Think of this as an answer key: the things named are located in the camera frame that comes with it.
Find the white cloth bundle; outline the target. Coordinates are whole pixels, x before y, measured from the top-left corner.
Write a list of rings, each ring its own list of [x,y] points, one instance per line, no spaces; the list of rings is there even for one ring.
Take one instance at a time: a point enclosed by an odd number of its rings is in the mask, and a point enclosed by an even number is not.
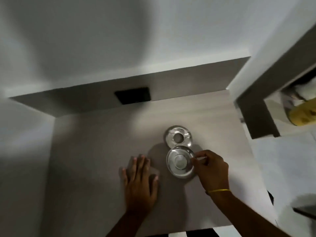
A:
[[[281,91],[292,100],[307,102],[316,98],[316,76],[297,79]]]

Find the grey wooden shelf unit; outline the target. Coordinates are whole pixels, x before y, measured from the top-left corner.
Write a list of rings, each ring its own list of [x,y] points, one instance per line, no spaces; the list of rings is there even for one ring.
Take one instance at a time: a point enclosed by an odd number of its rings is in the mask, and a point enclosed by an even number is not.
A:
[[[316,74],[316,23],[237,98],[251,139],[280,137],[264,99],[312,72]]]

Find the person's right hand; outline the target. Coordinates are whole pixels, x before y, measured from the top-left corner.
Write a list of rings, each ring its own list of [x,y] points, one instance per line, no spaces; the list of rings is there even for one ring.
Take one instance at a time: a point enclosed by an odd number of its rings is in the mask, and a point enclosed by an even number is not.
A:
[[[205,191],[230,189],[228,180],[228,164],[213,151],[210,151],[210,163],[203,176],[198,176]]]

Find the black wall socket plate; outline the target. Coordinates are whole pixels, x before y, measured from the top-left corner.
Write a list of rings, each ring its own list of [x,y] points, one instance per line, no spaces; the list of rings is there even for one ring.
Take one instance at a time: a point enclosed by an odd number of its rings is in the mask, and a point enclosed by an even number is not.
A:
[[[151,95],[148,87],[115,91],[114,94],[122,105],[151,101]]]

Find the person's right forearm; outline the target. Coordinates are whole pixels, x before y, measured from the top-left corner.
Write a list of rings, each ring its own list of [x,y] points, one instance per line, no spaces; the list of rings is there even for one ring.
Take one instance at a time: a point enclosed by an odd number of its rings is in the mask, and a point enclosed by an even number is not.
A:
[[[232,192],[217,192],[210,197],[242,237],[290,237],[239,200]]]

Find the small steel bowl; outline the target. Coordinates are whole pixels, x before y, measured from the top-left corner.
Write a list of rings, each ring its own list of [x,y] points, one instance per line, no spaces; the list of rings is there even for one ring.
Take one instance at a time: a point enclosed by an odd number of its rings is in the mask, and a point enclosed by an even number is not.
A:
[[[169,127],[164,133],[164,142],[169,148],[176,146],[192,147],[193,137],[191,132],[183,126]]]
[[[170,173],[179,179],[189,179],[194,175],[191,159],[194,152],[186,146],[175,146],[168,151],[166,165]]]

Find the yellow plastic bag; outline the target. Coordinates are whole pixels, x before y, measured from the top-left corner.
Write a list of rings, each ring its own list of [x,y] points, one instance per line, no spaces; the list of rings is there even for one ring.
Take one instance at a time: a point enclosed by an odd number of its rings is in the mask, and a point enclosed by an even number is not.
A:
[[[288,113],[288,119],[295,126],[316,124],[316,98],[291,109]]]

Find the person's left forearm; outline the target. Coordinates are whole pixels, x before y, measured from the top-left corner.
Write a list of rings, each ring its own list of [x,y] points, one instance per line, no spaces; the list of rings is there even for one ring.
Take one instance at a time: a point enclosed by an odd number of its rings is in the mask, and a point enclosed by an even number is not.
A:
[[[105,237],[135,237],[149,212],[126,211]]]

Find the person's left hand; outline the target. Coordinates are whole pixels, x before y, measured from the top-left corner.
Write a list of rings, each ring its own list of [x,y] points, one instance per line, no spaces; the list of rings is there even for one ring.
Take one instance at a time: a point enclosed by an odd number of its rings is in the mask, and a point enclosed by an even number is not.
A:
[[[126,211],[151,212],[155,203],[150,199],[149,177],[151,161],[146,157],[141,181],[136,181],[136,161],[138,157],[132,158],[132,165],[127,169],[129,179],[128,186],[124,189]]]

